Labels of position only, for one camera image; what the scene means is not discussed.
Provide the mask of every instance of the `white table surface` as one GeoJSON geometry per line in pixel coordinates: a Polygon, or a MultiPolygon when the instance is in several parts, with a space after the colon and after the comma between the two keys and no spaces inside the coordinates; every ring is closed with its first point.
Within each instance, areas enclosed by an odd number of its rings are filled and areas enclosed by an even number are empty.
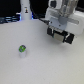
{"type": "Polygon", "coordinates": [[[69,45],[39,20],[0,24],[0,84],[84,84],[84,34],[69,45]]]}

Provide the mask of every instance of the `small green object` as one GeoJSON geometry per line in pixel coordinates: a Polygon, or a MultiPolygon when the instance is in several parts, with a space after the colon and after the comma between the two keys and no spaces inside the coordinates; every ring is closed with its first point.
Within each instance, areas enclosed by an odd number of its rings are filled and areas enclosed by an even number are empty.
{"type": "Polygon", "coordinates": [[[24,45],[20,46],[19,52],[24,52],[26,50],[26,47],[24,45]]]}

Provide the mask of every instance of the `cable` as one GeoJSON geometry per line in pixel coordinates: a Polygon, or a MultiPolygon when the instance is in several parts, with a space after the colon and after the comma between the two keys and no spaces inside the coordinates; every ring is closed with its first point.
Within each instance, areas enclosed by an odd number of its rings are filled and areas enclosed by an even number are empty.
{"type": "Polygon", "coordinates": [[[32,13],[34,14],[34,16],[35,16],[37,19],[39,19],[40,21],[46,23],[47,25],[49,24],[49,21],[47,21],[47,20],[42,20],[41,18],[39,18],[39,17],[35,14],[35,12],[34,12],[34,10],[33,10],[33,8],[32,8],[31,2],[30,2],[30,8],[31,8],[32,13]]]}

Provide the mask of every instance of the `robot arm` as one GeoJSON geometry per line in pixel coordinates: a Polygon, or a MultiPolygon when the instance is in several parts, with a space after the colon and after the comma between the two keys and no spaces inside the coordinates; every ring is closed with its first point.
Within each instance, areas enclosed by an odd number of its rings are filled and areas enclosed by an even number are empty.
{"type": "Polygon", "coordinates": [[[76,11],[78,0],[49,0],[45,19],[49,20],[47,33],[67,43],[84,28],[84,13],[76,11]]]}

